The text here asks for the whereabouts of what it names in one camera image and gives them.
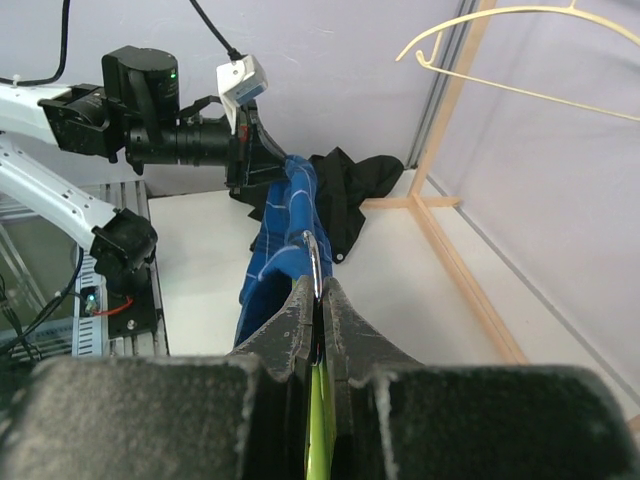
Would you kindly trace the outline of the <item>black shirt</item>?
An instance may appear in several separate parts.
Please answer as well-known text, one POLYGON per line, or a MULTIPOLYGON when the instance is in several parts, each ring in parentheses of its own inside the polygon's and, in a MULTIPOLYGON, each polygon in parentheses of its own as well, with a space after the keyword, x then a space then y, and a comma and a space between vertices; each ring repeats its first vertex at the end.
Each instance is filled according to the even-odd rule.
MULTIPOLYGON (((330 242, 333 263, 339 264, 354 247, 364 226, 365 215, 361 211, 364 201, 391 193, 404 167, 390 155, 356 162, 339 147, 327 155, 305 159, 317 176, 316 210, 330 242)), ((249 217, 260 224, 271 184, 246 188, 234 196, 252 208, 249 217)))

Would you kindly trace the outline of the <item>beige wooden hanger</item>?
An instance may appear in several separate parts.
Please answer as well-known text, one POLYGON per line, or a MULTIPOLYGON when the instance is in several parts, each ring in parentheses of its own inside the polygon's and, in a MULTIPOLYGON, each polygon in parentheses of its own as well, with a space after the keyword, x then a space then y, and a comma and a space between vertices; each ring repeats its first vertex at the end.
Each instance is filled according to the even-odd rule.
POLYGON ((471 13, 416 35, 398 53, 451 79, 455 94, 532 98, 638 122, 637 81, 618 79, 615 61, 639 60, 639 30, 581 8, 576 1, 483 1, 471 13))

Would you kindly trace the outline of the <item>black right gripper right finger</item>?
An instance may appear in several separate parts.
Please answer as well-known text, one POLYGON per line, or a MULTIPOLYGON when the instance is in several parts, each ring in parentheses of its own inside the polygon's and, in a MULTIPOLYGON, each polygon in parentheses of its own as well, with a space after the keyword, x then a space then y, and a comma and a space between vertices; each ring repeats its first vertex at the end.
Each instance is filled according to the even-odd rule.
POLYGON ((635 479, 639 450, 592 371, 424 365, 324 282, 336 479, 635 479))

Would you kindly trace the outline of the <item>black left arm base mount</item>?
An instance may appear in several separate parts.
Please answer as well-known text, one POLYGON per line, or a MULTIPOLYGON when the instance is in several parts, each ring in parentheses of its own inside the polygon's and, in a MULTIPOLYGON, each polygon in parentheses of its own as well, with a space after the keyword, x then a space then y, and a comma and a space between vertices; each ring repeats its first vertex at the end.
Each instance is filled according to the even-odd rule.
POLYGON ((108 336, 110 339, 157 331, 159 314, 154 296, 154 277, 150 269, 146 270, 146 278, 147 284, 133 296, 132 303, 127 307, 125 307, 127 299, 124 296, 107 293, 109 310, 122 307, 119 313, 108 316, 108 336))

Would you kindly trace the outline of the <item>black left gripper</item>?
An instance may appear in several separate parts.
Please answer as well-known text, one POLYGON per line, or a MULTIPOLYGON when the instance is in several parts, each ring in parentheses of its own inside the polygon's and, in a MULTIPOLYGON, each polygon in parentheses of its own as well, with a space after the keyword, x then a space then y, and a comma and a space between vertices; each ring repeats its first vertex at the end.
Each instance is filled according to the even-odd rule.
POLYGON ((286 178, 286 153, 267 132, 256 100, 238 111, 236 131, 229 142, 225 185, 234 193, 286 178))

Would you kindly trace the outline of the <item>blue plaid shirt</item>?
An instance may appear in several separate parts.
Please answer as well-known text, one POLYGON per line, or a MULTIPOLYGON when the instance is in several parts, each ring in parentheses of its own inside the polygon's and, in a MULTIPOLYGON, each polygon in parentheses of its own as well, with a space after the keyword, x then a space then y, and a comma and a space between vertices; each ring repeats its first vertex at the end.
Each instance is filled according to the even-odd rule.
POLYGON ((332 251, 315 199, 318 180, 312 164, 291 155, 285 162, 286 178, 271 184, 239 295, 241 313, 234 344, 243 343, 288 299, 294 283, 312 274, 303 233, 311 232, 318 249, 321 274, 333 274, 332 251))

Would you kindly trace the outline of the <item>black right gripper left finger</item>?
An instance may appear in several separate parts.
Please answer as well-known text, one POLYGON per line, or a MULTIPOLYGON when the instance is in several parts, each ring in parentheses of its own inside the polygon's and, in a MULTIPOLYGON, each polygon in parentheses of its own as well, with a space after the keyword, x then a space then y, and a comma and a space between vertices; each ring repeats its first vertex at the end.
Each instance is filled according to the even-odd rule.
POLYGON ((58 357, 1 422, 5 479, 302 479, 315 295, 224 356, 58 357))

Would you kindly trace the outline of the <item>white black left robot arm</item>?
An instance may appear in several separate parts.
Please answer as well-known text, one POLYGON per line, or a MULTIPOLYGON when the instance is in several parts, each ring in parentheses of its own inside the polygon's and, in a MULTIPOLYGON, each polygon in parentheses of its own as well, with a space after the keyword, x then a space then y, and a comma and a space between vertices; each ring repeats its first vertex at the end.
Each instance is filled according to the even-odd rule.
POLYGON ((219 66, 218 91, 179 101, 174 55, 131 45, 104 55, 101 85, 1 88, 1 189, 69 235, 95 262, 107 289, 132 296, 148 283, 158 236, 139 214, 91 197, 31 158, 21 134, 61 151, 148 165, 221 166, 232 190, 285 178, 286 156, 266 132, 256 99, 264 70, 248 55, 219 66))

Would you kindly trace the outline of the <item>wooden clothes rack frame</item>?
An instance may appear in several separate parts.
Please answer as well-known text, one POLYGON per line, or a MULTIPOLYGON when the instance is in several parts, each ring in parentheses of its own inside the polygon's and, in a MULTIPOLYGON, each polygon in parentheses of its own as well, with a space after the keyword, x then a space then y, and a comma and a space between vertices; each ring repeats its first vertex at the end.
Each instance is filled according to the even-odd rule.
POLYGON ((436 40, 425 66, 435 72, 434 94, 425 106, 411 154, 418 160, 412 183, 401 198, 370 200, 365 206, 369 209, 404 209, 410 212, 501 360, 507 364, 525 365, 528 363, 525 353, 434 214, 439 208, 455 209, 461 199, 449 195, 427 197, 422 194, 462 93, 466 75, 470 72, 489 25, 489 11, 495 7, 494 1, 463 1, 457 11, 458 16, 439 25, 433 32, 436 40))

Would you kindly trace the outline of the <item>green plastic hanger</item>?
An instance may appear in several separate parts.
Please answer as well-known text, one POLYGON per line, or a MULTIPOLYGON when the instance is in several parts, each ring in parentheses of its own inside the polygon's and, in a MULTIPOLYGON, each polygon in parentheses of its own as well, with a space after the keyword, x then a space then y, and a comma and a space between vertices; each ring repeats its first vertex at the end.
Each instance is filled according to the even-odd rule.
POLYGON ((330 402, 330 386, 324 346, 323 276, 318 242, 313 233, 305 230, 302 238, 306 245, 311 268, 313 287, 312 347, 307 416, 306 479, 330 479, 335 428, 333 407, 330 402))

